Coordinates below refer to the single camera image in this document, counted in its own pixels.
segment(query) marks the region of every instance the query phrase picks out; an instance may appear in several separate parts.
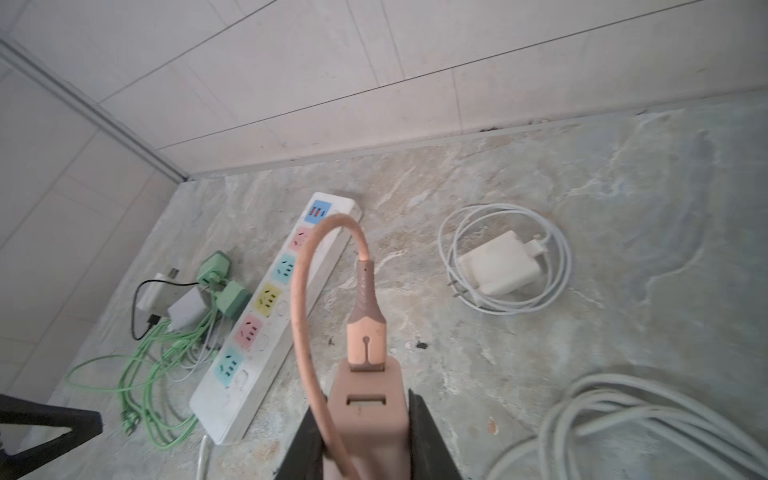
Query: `coiled white cable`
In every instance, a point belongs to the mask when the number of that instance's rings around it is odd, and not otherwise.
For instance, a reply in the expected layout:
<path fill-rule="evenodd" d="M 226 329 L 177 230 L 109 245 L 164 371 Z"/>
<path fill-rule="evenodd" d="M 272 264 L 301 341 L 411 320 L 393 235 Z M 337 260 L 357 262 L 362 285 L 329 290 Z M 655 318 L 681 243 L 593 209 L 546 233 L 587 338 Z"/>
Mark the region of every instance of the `coiled white cable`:
<path fill-rule="evenodd" d="M 183 382 L 184 380 L 186 380 L 186 379 L 188 379 L 188 378 L 190 378 L 192 376 L 192 374 L 195 372 L 195 370 L 197 370 L 197 367 L 200 366 L 200 364 L 202 364 L 204 362 L 207 362 L 209 359 L 212 359 L 213 350 L 208 350 L 207 352 L 205 352 L 205 349 L 206 349 L 206 346 L 208 345 L 208 340 L 210 340 L 210 333 L 214 330 L 214 324 L 215 323 L 216 323 L 216 320 L 214 319 L 214 321 L 211 322 L 210 325 L 208 326 L 208 332 L 206 333 L 205 341 L 203 342 L 202 346 L 200 347 L 201 350 L 203 350 L 203 351 L 201 351 L 199 356 L 197 356 L 197 358 L 194 360 L 194 364 L 192 364 L 190 366 L 190 368 L 187 368 L 184 365 L 180 365 L 181 368 L 189 370 L 189 373 L 187 373 L 185 376 L 181 377 L 180 379 L 175 379 L 170 374 L 170 370 L 165 373 L 165 376 L 168 377 L 168 379 L 171 382 L 175 382 L 175 383 Z"/>
<path fill-rule="evenodd" d="M 443 230 L 445 225 L 455 216 L 464 214 L 464 217 L 456 227 L 453 234 L 450 247 L 446 250 L 443 247 Z M 545 237 L 541 240 L 547 251 L 544 253 L 544 263 L 547 270 L 547 281 L 544 290 L 537 296 L 529 300 L 510 301 L 501 300 L 492 296 L 485 295 L 474 288 L 464 277 L 458 268 L 458 241 L 459 239 L 478 222 L 498 215 L 516 214 L 523 215 L 536 221 L 545 232 Z M 459 299 L 466 305 L 475 310 L 491 315 L 513 315 L 515 313 L 530 313 L 541 310 L 554 302 L 554 299 L 560 295 L 568 283 L 568 277 L 571 275 L 571 248 L 568 241 L 560 229 L 551 221 L 537 214 L 533 210 L 513 204 L 484 204 L 471 205 L 463 207 L 448 215 L 440 225 L 437 235 L 437 245 L 440 252 L 440 258 L 445 264 L 445 270 L 453 291 Z M 552 271 L 552 262 L 549 252 L 556 250 L 558 252 L 558 269 Z"/>
<path fill-rule="evenodd" d="M 677 406 L 651 405 L 612 386 L 643 390 Z M 574 426 L 576 416 L 582 411 L 605 412 L 606 415 Z M 637 422 L 670 440 L 709 463 L 725 478 L 748 479 L 734 464 L 768 478 L 768 451 L 722 415 L 663 383 L 615 373 L 590 375 L 571 384 L 565 399 L 545 416 L 538 437 L 507 451 L 485 478 L 498 480 L 515 461 L 538 451 L 539 470 L 544 480 L 550 478 L 550 457 L 554 458 L 556 478 L 578 480 L 581 476 L 571 440 L 625 422 Z M 554 438 L 550 441 L 553 430 Z"/>
<path fill-rule="evenodd" d="M 208 456 L 210 455 L 210 437 L 206 433 L 200 440 L 200 450 L 197 453 L 197 474 L 196 480 L 205 480 L 205 471 L 208 464 Z"/>

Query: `power strip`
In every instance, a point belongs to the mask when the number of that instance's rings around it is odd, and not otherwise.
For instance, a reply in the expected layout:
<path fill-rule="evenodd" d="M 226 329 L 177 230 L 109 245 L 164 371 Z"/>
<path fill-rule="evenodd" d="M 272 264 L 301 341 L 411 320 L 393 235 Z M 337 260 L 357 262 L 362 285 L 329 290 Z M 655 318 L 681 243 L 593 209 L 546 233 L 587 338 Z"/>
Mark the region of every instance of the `power strip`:
<path fill-rule="evenodd" d="M 293 345 L 290 327 L 290 280 L 300 247 L 312 228 L 331 214 L 362 215 L 354 200 L 315 193 L 216 359 L 197 386 L 190 407 L 217 445 L 240 441 Z M 349 241 L 336 229 L 317 247 L 310 267 L 308 310 Z"/>

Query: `marble floor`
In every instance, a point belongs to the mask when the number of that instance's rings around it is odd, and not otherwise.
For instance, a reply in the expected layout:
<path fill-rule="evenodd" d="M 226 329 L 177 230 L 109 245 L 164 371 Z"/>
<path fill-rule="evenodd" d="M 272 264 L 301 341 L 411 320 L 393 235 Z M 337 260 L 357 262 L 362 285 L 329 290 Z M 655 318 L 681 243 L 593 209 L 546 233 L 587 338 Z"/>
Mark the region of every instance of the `marble floor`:
<path fill-rule="evenodd" d="M 76 362 L 134 348 L 131 294 L 158 271 L 174 266 L 189 280 L 223 250 L 253 289 L 320 190 L 362 206 L 390 352 L 467 479 L 532 435 L 590 372 L 673 383 L 768 444 L 768 94 L 565 123 L 182 184 Z M 438 226 L 488 202 L 536 209 L 568 237 L 573 275 L 547 309 L 491 317 L 451 298 Z M 354 261 L 348 247 L 310 316 L 326 390 L 346 351 Z M 82 378 L 108 385 L 120 369 L 105 362 Z M 182 413 L 193 388 L 170 391 Z M 31 478 L 194 477 L 201 429 L 160 452 L 141 427 L 124 435 L 115 396 L 59 385 L 51 403 L 100 410 L 104 433 Z M 213 450 L 208 478 L 272 478 L 305 409 L 292 354 L 243 441 Z M 719 478 L 630 426 L 580 445 L 585 478 Z M 533 462 L 510 474 L 538 477 Z"/>

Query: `tile grout line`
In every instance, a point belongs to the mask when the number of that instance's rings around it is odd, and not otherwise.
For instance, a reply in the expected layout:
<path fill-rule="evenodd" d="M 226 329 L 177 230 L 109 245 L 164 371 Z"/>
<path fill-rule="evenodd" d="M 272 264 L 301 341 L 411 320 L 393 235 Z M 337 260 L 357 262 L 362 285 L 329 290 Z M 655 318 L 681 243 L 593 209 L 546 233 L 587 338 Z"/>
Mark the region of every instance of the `tile grout line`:
<path fill-rule="evenodd" d="M 37 351 L 38 347 L 40 346 L 40 343 L 45 338 L 45 336 L 48 334 L 48 331 L 53 327 L 53 324 L 56 322 L 56 319 L 61 315 L 61 312 L 64 311 L 64 308 L 69 303 L 69 300 L 72 298 L 72 295 L 74 295 L 74 292 L 78 289 L 78 286 L 80 285 L 80 282 L 82 282 L 83 279 L 85 278 L 85 276 L 88 274 L 88 272 L 91 271 L 91 268 L 93 267 L 94 262 L 98 258 L 99 254 L 101 254 L 101 251 L 104 250 L 104 247 L 106 247 L 107 243 L 109 243 L 109 240 L 112 240 L 112 237 L 114 236 L 114 232 L 116 232 L 118 230 L 118 227 L 120 226 L 120 222 L 123 221 L 123 219 L 125 218 L 125 215 L 131 209 L 131 207 L 133 207 L 134 203 L 136 202 L 136 199 L 138 199 L 141 196 L 141 194 L 144 192 L 144 188 L 146 188 L 147 184 L 149 184 L 149 180 L 150 180 L 151 177 L 152 176 L 150 175 L 147 178 L 147 181 L 144 182 L 144 186 L 141 187 L 141 190 L 139 190 L 139 193 L 136 195 L 136 197 L 134 197 L 134 199 L 131 201 L 131 203 L 128 205 L 128 207 L 125 209 L 125 212 L 123 212 L 123 214 L 120 215 L 120 220 L 118 220 L 118 222 L 114 225 L 114 228 L 110 232 L 109 237 L 107 237 L 107 239 L 104 241 L 104 243 L 101 245 L 101 247 L 99 247 L 98 252 L 96 252 L 94 257 L 91 259 L 91 262 L 88 264 L 88 268 L 85 269 L 83 274 L 80 275 L 80 278 L 78 278 L 78 281 L 75 282 L 74 286 L 72 287 L 72 290 L 69 292 L 69 295 L 67 295 L 67 298 L 62 303 L 61 308 L 59 308 L 58 311 L 56 312 L 56 314 L 53 316 L 53 319 L 51 320 L 51 323 L 48 324 L 48 327 L 45 329 L 45 331 L 43 332 L 42 336 L 40 337 L 40 341 L 37 342 L 37 344 L 35 345 L 35 349 L 32 351 L 32 354 L 30 355 L 30 358 L 35 355 L 35 352 Z M 92 325 L 92 327 L 91 327 L 92 329 L 93 329 L 93 326 L 95 326 L 96 323 L 97 323 L 97 322 L 89 322 L 86 319 L 82 319 L 82 318 L 76 317 L 76 316 L 73 316 L 72 318 L 80 320 L 82 322 L 90 323 Z M 9 384 L 10 386 L 13 386 L 13 384 L 16 383 L 16 380 L 18 379 L 18 376 L 22 373 L 22 370 L 24 369 L 25 366 L 27 366 L 27 362 L 24 362 L 24 366 L 20 368 L 20 370 L 18 371 L 18 373 L 16 373 L 16 375 L 14 375 L 13 380 Z"/>
<path fill-rule="evenodd" d="M 6 78 L 10 77 L 11 74 L 13 74 L 15 72 L 16 72 L 16 69 L 9 65 L 8 66 L 8 71 L 5 72 L 4 74 L 0 75 L 0 84 L 2 82 L 4 82 Z"/>
<path fill-rule="evenodd" d="M 232 118 L 234 118 L 234 116 L 232 115 L 232 112 L 230 112 L 230 109 L 226 105 L 222 104 L 218 98 L 216 98 L 216 95 L 210 90 L 210 88 L 208 88 L 208 85 L 200 77 L 197 76 L 197 73 L 195 72 L 195 70 L 193 70 L 192 67 L 190 67 L 189 64 L 187 64 L 185 61 L 182 61 L 181 64 L 184 65 L 184 67 L 187 70 L 189 70 L 189 72 L 192 74 L 193 77 L 195 77 L 196 80 L 198 80 L 201 84 L 203 84 L 203 87 L 205 87 L 205 89 L 208 90 L 208 93 L 210 93 L 210 95 L 214 98 L 214 100 L 218 102 L 218 104 L 222 106 Z M 205 105 L 205 108 L 207 108 L 214 117 L 218 118 L 219 120 L 222 120 L 221 116 L 219 115 L 219 112 L 216 111 L 213 105 L 205 101 L 205 98 L 203 98 L 202 94 L 198 89 L 191 88 L 191 90 L 194 96 L 197 97 L 197 100 L 199 100 L 200 103 Z"/>
<path fill-rule="evenodd" d="M 235 25 L 239 24 L 240 22 L 243 22 L 243 21 L 244 21 L 244 20 L 246 20 L 247 18 L 250 18 L 250 17 L 254 16 L 255 14 L 257 14 L 257 13 L 261 12 L 261 11 L 262 11 L 262 10 L 264 10 L 266 7 L 268 7 L 268 6 L 272 5 L 274 2 L 277 2 L 277 0 L 272 0 L 271 2 L 267 3 L 267 4 L 266 4 L 266 5 L 264 5 L 263 7 L 259 7 L 257 10 L 255 10 L 255 11 L 251 12 L 250 14 L 248 14 L 248 15 L 246 15 L 246 16 L 244 16 L 244 17 L 242 17 L 240 20 L 238 20 L 237 22 L 234 22 L 232 25 L 229 25 L 229 26 L 225 27 L 224 29 L 222 29 L 222 30 L 220 30 L 220 31 L 216 32 L 215 34 L 211 35 L 210 37 L 206 38 L 205 40 L 203 40 L 203 41 L 201 41 L 201 42 L 199 42 L 199 43 L 196 43 L 196 44 L 195 44 L 195 45 L 193 45 L 192 47 L 189 47 L 187 50 L 184 50 L 184 51 L 182 51 L 180 54 L 176 55 L 176 56 L 175 56 L 175 57 L 173 57 L 171 60 L 168 60 L 168 61 L 166 61 L 165 63 L 163 63 L 162 65 L 160 65 L 160 66 L 158 66 L 158 67 L 155 67 L 155 68 L 153 68 L 152 70 L 149 70 L 147 73 L 145 73 L 145 74 L 141 75 L 139 78 L 137 78 L 137 79 L 135 79 L 135 80 L 131 81 L 130 83 L 128 83 L 128 84 L 127 84 L 127 85 L 125 85 L 124 87 L 120 87 L 120 88 L 119 88 L 119 89 L 117 89 L 116 91 L 114 91 L 114 92 L 110 93 L 109 95 L 107 95 L 106 97 L 102 98 L 100 101 L 97 101 L 97 102 L 96 102 L 96 104 L 103 104 L 104 102 L 106 102 L 106 101 L 107 101 L 107 100 L 109 100 L 110 98 L 112 98 L 112 97 L 114 97 L 115 95 L 119 94 L 120 92 L 124 91 L 126 88 L 129 88 L 130 86 L 132 86 L 132 85 L 136 84 L 137 82 L 139 82 L 139 81 L 143 80 L 144 78 L 146 78 L 146 77 L 148 77 L 148 76 L 152 75 L 154 72 L 156 72 L 156 71 L 160 70 L 162 67 L 164 67 L 164 66 L 166 66 L 166 65 L 170 64 L 171 62 L 173 62 L 173 61 L 176 61 L 177 59 L 179 59 L 179 58 L 181 58 L 181 57 L 185 56 L 187 53 L 189 53 L 189 52 L 193 51 L 195 48 L 197 48 L 197 47 L 201 46 L 203 43 L 205 43 L 205 42 L 207 42 L 207 41 L 209 41 L 209 40 L 212 40 L 212 39 L 216 38 L 217 36 L 219 36 L 219 35 L 223 34 L 224 32 L 226 32 L 227 30 L 229 30 L 229 29 L 230 29 L 230 28 L 232 28 L 233 26 L 235 26 Z"/>
<path fill-rule="evenodd" d="M 31 340 L 9 339 L 7 336 L 0 335 L 0 340 L 8 340 L 9 342 L 27 343 L 28 345 L 37 345 L 38 342 L 32 342 Z"/>
<path fill-rule="evenodd" d="M 27 0 L 24 2 L 24 5 L 18 10 L 18 13 L 13 18 L 13 21 L 11 21 L 11 24 L 8 26 L 8 34 L 10 35 L 14 28 L 16 28 L 16 24 L 18 24 L 18 21 L 22 19 L 22 16 L 24 15 L 24 12 L 27 11 L 27 7 L 32 4 L 32 0 Z"/>
<path fill-rule="evenodd" d="M 451 68 L 451 78 L 453 79 L 453 94 L 456 97 L 456 111 L 458 112 L 458 131 L 464 134 L 464 121 L 462 120 L 462 104 L 458 102 L 458 88 L 456 87 L 456 69 Z"/>
<path fill-rule="evenodd" d="M 106 200 L 108 200 L 108 201 L 110 201 L 110 202 L 114 203 L 115 205 L 119 206 L 120 208 L 125 208 L 125 207 L 123 207 L 122 205 L 120 205 L 118 202 L 115 202 L 114 200 L 112 200 L 110 197 L 107 197 L 106 195 L 104 195 L 104 194 L 103 194 L 103 193 L 101 193 L 101 192 L 97 192 L 97 191 L 96 191 L 96 190 L 94 190 L 93 188 L 90 188 L 88 185 L 86 185 L 86 184 L 84 184 L 84 183 L 80 182 L 79 180 L 75 179 L 74 177 L 71 177 L 71 176 L 69 176 L 69 175 L 67 175 L 67 174 L 61 175 L 61 177 L 62 177 L 62 178 L 63 178 L 63 177 L 67 177 L 68 179 L 72 180 L 73 182 L 76 182 L 76 183 L 80 184 L 80 185 L 81 185 L 83 188 L 87 188 L 87 189 L 88 189 L 88 190 L 90 190 L 91 192 L 93 192 L 93 193 L 97 194 L 99 197 L 103 197 L 104 199 L 106 199 Z M 53 186 L 53 189 L 52 189 L 52 190 L 53 190 L 53 191 L 55 191 L 57 194 L 61 195 L 62 197 L 64 197 L 64 198 L 67 198 L 67 199 L 69 199 L 69 200 L 71 200 L 71 201 L 75 202 L 77 205 L 80 205 L 80 206 L 81 206 L 81 207 L 83 207 L 83 208 L 87 208 L 87 209 L 89 209 L 91 212 L 93 212 L 93 213 L 97 214 L 99 217 L 110 218 L 109 216 L 107 216 L 107 215 L 103 214 L 102 212 L 100 212 L 100 211 L 96 210 L 95 208 L 91 207 L 90 205 L 86 205 L 86 204 L 84 204 L 83 202 L 81 202 L 80 200 L 77 200 L 77 199 L 75 199 L 75 198 L 72 198 L 72 197 L 70 197 L 69 195 L 65 194 L 64 192 L 62 192 L 62 191 L 60 191 L 60 190 L 56 190 L 56 186 L 55 186 L 55 185 Z"/>
<path fill-rule="evenodd" d="M 392 26 L 389 24 L 389 16 L 386 14 L 386 7 L 384 6 L 384 0 L 379 0 L 379 4 L 382 6 L 382 12 L 384 12 L 384 22 L 386 23 L 386 29 L 389 31 L 389 39 L 392 40 L 392 47 L 395 49 L 395 57 L 397 58 L 397 65 L 400 67 L 400 74 L 402 75 L 402 80 L 407 80 L 406 78 L 406 71 L 402 68 L 402 61 L 400 60 L 400 51 L 397 49 L 397 44 L 395 43 L 395 34 L 392 33 Z"/>
<path fill-rule="evenodd" d="M 104 195 L 102 192 L 100 192 L 100 191 L 96 190 L 95 188 L 91 187 L 90 185 L 86 185 L 85 183 L 81 182 L 81 181 L 80 181 L 80 180 L 78 180 L 77 178 L 75 178 L 75 177 L 72 177 L 71 175 L 69 175 L 69 174 L 66 174 L 66 173 L 65 173 L 64 175 L 62 175 L 62 177 L 64 177 L 64 176 L 66 176 L 66 177 L 68 177 L 70 180 L 72 180 L 72 181 L 74 181 L 74 182 L 76 182 L 76 183 L 78 183 L 78 184 L 82 185 L 83 187 L 85 187 L 85 188 L 89 189 L 90 191 L 92 191 L 92 192 L 95 192 L 96 194 L 99 194 L 100 196 L 102 196 L 102 197 L 106 198 L 106 199 L 107 199 L 107 200 L 109 200 L 110 202 L 113 202 L 115 205 L 118 205 L 120 208 L 127 208 L 127 205 L 123 205 L 123 204 L 121 204 L 119 201 L 115 200 L 114 198 L 112 198 L 112 197 L 109 197 L 108 195 Z"/>
<path fill-rule="evenodd" d="M 221 22 L 221 24 L 222 24 L 222 25 L 224 25 L 224 26 L 226 27 L 226 26 L 227 26 L 227 23 L 224 21 L 223 17 L 222 17 L 222 16 L 221 16 L 221 14 L 219 13 L 219 11 L 216 9 L 216 7 L 214 7 L 214 4 L 213 4 L 213 3 L 211 3 L 211 2 L 210 2 L 210 0 L 205 0 L 205 2 L 208 4 L 208 6 L 210 7 L 210 9 L 211 9 L 211 10 L 213 10 L 213 11 L 214 11 L 214 13 L 216 14 L 216 16 L 219 18 L 219 22 Z"/>
<path fill-rule="evenodd" d="M 378 86 L 381 87 L 382 84 L 379 81 L 379 76 L 376 74 L 376 69 L 373 67 L 373 62 L 371 62 L 371 56 L 368 55 L 368 48 L 366 47 L 366 43 L 362 40 L 362 34 L 360 33 L 359 25 L 357 25 L 357 19 L 355 18 L 355 14 L 352 12 L 352 7 L 349 6 L 349 0 L 344 0 L 344 3 L 346 3 L 346 9 L 349 10 L 349 16 L 352 17 L 352 23 L 355 24 L 355 30 L 357 31 L 357 38 L 360 39 L 360 44 L 362 45 L 362 51 L 366 54 L 368 65 L 371 68 L 371 73 L 373 73 L 373 80 L 376 82 Z"/>
<path fill-rule="evenodd" d="M 253 124 L 257 124 L 257 123 L 259 123 L 259 122 L 261 122 L 261 121 L 265 121 L 265 120 L 272 120 L 273 118 L 278 118 L 278 117 L 282 117 L 282 116 L 284 116 L 284 115 L 288 115 L 288 114 L 296 113 L 297 111 L 302 111 L 302 110 L 306 110 L 306 109 L 308 109 L 308 108 L 313 108 L 313 107 L 318 107 L 318 106 L 320 106 L 320 105 L 329 104 L 329 103 L 331 103 L 332 101 L 343 100 L 343 99 L 345 99 L 345 98 L 349 98 L 349 97 L 354 97 L 354 96 L 356 96 L 356 95 L 365 94 L 365 93 L 368 93 L 368 92 L 370 92 L 370 91 L 379 90 L 380 88 L 387 88 L 387 87 L 391 87 L 391 86 L 393 86 L 393 85 L 401 84 L 401 83 L 403 83 L 403 82 L 406 82 L 406 81 L 415 80 L 415 79 L 417 79 L 417 78 L 426 77 L 426 76 L 428 76 L 428 75 L 434 75 L 434 74 L 438 74 L 438 73 L 440 73 L 440 72 L 442 72 L 442 71 L 450 70 L 450 69 L 452 69 L 452 68 L 459 68 L 459 67 L 463 67 L 463 66 L 465 66 L 465 65 L 470 65 L 470 64 L 473 64 L 473 63 L 477 63 L 477 62 L 479 62 L 479 61 L 484 61 L 484 60 L 488 60 L 488 59 L 490 59 L 490 58 L 495 58 L 495 57 L 500 57 L 500 56 L 502 56 L 502 55 L 510 54 L 510 53 L 513 53 L 513 52 L 515 52 L 515 51 L 525 50 L 526 48 L 538 47 L 539 45 L 547 44 L 547 43 L 549 43 L 549 42 L 551 42 L 551 41 L 557 41 L 557 40 L 562 40 L 563 38 L 573 37 L 573 36 L 575 36 L 575 35 L 581 35 L 581 34 L 583 34 L 583 33 L 588 33 L 588 32 L 590 32 L 590 31 L 593 31 L 593 30 L 598 30 L 599 28 L 605 28 L 605 27 L 610 27 L 610 26 L 612 26 L 612 25 L 617 25 L 617 24 L 620 24 L 620 23 L 624 23 L 624 22 L 630 22 L 630 21 L 632 21 L 632 20 L 636 20 L 636 19 L 638 19 L 638 18 L 647 17 L 647 16 L 649 16 L 649 15 L 655 15 L 655 14 L 657 14 L 657 13 L 666 12 L 667 10 L 672 10 L 673 8 L 685 7 L 685 6 L 688 6 L 688 5 L 692 5 L 692 4 L 694 4 L 694 3 L 698 3 L 698 2 L 702 2 L 702 1 L 703 1 L 703 0 L 691 0 L 691 2 L 681 3 L 681 4 L 679 4 L 679 5 L 674 5 L 674 6 L 672 6 L 672 7 L 662 8 L 661 10 L 656 10 L 655 12 L 648 12 L 648 13 L 644 13 L 644 14 L 642 14 L 642 15 L 636 15 L 636 16 L 634 16 L 634 17 L 631 17 L 631 18 L 625 18 L 624 20 L 617 20 L 617 21 L 615 21 L 615 22 L 607 23 L 607 24 L 605 24 L 605 25 L 600 25 L 600 26 L 597 26 L 597 27 L 588 28 L 588 29 L 586 29 L 586 30 L 582 30 L 582 31 L 576 31 L 575 33 L 570 33 L 570 34 L 568 34 L 568 35 L 563 35 L 563 36 L 561 36 L 561 37 L 552 38 L 552 39 L 550 39 L 550 40 L 540 41 L 539 43 L 534 43 L 534 44 L 532 44 L 532 45 L 526 45 L 526 46 L 524 46 L 524 47 L 520 47 L 520 48 L 514 48 L 514 49 L 512 49 L 512 50 L 509 50 L 509 51 L 503 51 L 502 53 L 498 53 L 498 54 L 495 54 L 495 55 L 489 55 L 488 57 L 479 58 L 479 59 L 477 59 L 477 60 L 472 60 L 472 61 L 467 61 L 467 62 L 465 62 L 465 63 L 462 63 L 462 64 L 458 64 L 458 65 L 453 65 L 453 66 L 451 66 L 451 67 L 441 68 L 440 70 L 430 71 L 429 73 L 425 73 L 425 74 L 417 75 L 417 76 L 415 76 L 415 77 L 411 77 L 411 78 L 408 78 L 407 80 L 394 81 L 394 82 L 393 82 L 393 83 L 391 83 L 391 84 L 383 85 L 383 86 L 381 86 L 381 87 L 369 88 L 368 90 L 358 91 L 358 92 L 356 92 L 356 93 L 353 93 L 353 94 L 349 94 L 349 95 L 344 95 L 344 96 L 342 96 L 342 97 L 334 98 L 334 99 L 332 99 L 332 100 L 321 101 L 320 103 L 317 103 L 317 104 L 312 104 L 312 105 L 308 105 L 308 106 L 306 106 L 306 107 L 297 108 L 297 109 L 295 109 L 295 110 L 287 111 L 287 112 L 285 112 L 285 113 L 282 113 L 282 114 L 272 115 L 271 117 L 265 117 L 265 118 L 261 118 L 261 119 L 259 119 L 259 120 L 250 121 L 250 122 L 244 123 L 244 124 L 242 124 L 242 125 L 237 125 L 236 127 L 225 128 L 225 129 L 223 129 L 223 130 L 219 130 L 219 131 L 211 132 L 211 133 L 209 133 L 209 134 L 205 134 L 205 135 L 200 135 L 200 136 L 198 136 L 198 137 L 192 137 L 192 138 L 188 138 L 188 139 L 186 139 L 186 140 L 182 140 L 182 141 L 178 141 L 178 142 L 175 142 L 175 143 L 172 143 L 172 144 L 164 145 L 163 147 L 158 147 L 157 149 L 158 149 L 158 150 L 163 150 L 164 148 L 174 147 L 174 146 L 176 146 L 176 145 L 178 145 L 178 144 L 183 144 L 183 143 L 186 143 L 186 142 L 188 142 L 188 141 L 199 140 L 199 139 L 201 139 L 201 138 L 210 137 L 211 135 L 220 134 L 220 133 L 223 133 L 223 132 L 225 132 L 225 131 L 234 130 L 234 129 L 236 129 L 236 128 L 240 128 L 240 127 L 246 127 L 247 125 L 253 125 Z"/>
<path fill-rule="evenodd" d="M 598 119 L 604 120 L 606 118 L 618 118 L 621 116 L 637 115 L 647 112 L 675 110 L 680 108 L 688 108 L 699 104 L 716 104 L 731 98 L 752 98 L 753 95 L 760 95 L 761 97 L 765 97 L 768 95 L 768 89 L 764 87 L 755 87 L 740 89 L 739 91 L 730 92 L 728 94 L 715 94 L 704 97 L 694 95 L 693 97 L 678 98 L 673 100 L 670 99 L 659 103 L 632 104 L 618 108 L 616 110 L 610 109 L 577 114 L 575 116 L 559 118 L 539 124 L 517 124 L 492 131 L 476 131 L 467 134 L 454 134 L 444 137 L 430 137 L 424 140 L 395 142 L 393 144 L 386 144 L 380 147 L 365 147 L 362 149 L 331 151 L 325 154 L 311 155 L 308 157 L 289 157 L 260 164 L 243 165 L 241 167 L 225 167 L 217 170 L 206 170 L 192 174 L 190 176 L 190 181 L 223 178 L 229 177 L 231 175 L 239 175 L 256 171 L 276 170 L 288 167 L 298 167 L 329 161 L 344 161 L 350 158 L 364 157 L 367 155 L 390 154 L 393 152 L 410 150 L 413 148 L 432 147 L 439 144 L 453 143 L 457 141 L 475 140 L 479 138 L 497 137 L 500 135 L 511 135 L 529 131 L 538 131 L 545 128 L 549 129 L 563 127 L 565 125 L 583 124 L 584 122 L 593 122 L 597 121 Z"/>
<path fill-rule="evenodd" d="M 85 141 L 83 146 L 80 147 L 80 150 L 78 150 L 78 152 L 67 163 L 67 166 L 61 169 L 61 173 L 59 175 L 56 175 L 56 178 L 51 181 L 51 183 L 48 185 L 48 187 L 46 187 L 45 191 L 42 193 L 42 195 L 40 195 L 40 197 L 37 199 L 35 204 L 32 205 L 32 207 L 27 211 L 27 213 L 23 216 L 23 218 L 16 224 L 16 226 L 13 228 L 13 230 L 11 230 L 11 233 L 8 235 L 8 238 L 6 238 L 5 241 L 3 241 L 2 244 L 0 244 L 0 250 L 5 248 L 5 245 L 7 245 L 9 241 L 11 241 L 11 238 L 13 238 L 13 236 L 16 235 L 16 233 L 18 232 L 18 229 L 20 229 L 22 227 L 22 225 L 24 225 L 24 223 L 27 221 L 29 216 L 32 215 L 32 212 L 35 211 L 35 208 L 37 208 L 38 205 L 40 205 L 40 203 L 43 201 L 43 199 L 49 193 L 51 193 L 51 190 L 53 190 L 53 187 L 56 186 L 56 183 L 65 175 L 65 173 L 67 173 L 67 170 L 69 170 L 69 167 L 71 167 L 72 164 L 74 163 L 74 161 L 76 161 L 78 159 L 78 157 L 80 157 L 80 155 L 82 155 L 82 153 L 85 151 L 86 148 L 88 148 L 88 145 L 91 144 L 91 142 L 94 140 L 94 138 L 96 138 L 96 135 L 98 135 L 99 132 L 101 132 L 101 129 L 99 127 L 96 127 L 96 131 L 93 134 L 91 134 L 90 137 L 88 137 L 88 139 Z"/>
<path fill-rule="evenodd" d="M 264 122 L 264 128 L 266 128 L 266 130 L 270 132 L 270 135 L 272 135 L 272 138 L 275 139 L 275 142 L 277 142 L 277 144 L 280 145 L 280 150 L 286 151 L 285 144 L 280 140 L 280 138 L 277 136 L 277 134 L 275 132 L 273 132 L 272 129 L 270 128 L 270 122 L 265 121 Z"/>
<path fill-rule="evenodd" d="M 240 6 L 240 0 L 234 0 L 234 1 L 237 9 L 240 10 L 240 13 L 243 14 L 243 17 L 245 17 L 246 13 L 245 13 L 245 10 L 243 10 L 243 7 Z"/>

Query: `white tiled wall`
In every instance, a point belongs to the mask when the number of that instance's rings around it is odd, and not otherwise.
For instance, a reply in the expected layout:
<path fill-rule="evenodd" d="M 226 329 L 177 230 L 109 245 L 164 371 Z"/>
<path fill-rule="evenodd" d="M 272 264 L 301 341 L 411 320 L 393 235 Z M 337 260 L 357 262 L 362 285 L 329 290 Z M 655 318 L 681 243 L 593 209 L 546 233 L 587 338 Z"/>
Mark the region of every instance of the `white tiled wall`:
<path fill-rule="evenodd" d="M 12 37 L 192 172 L 768 86 L 764 0 L 14 5 Z"/>
<path fill-rule="evenodd" d="M 0 28 L 10 29 L 22 13 L 27 0 L 4 0 L 0 2 Z"/>
<path fill-rule="evenodd" d="M 176 184 L 28 79 L 0 78 L 0 392 L 47 402 Z M 3 442 L 25 432 L 3 426 Z"/>

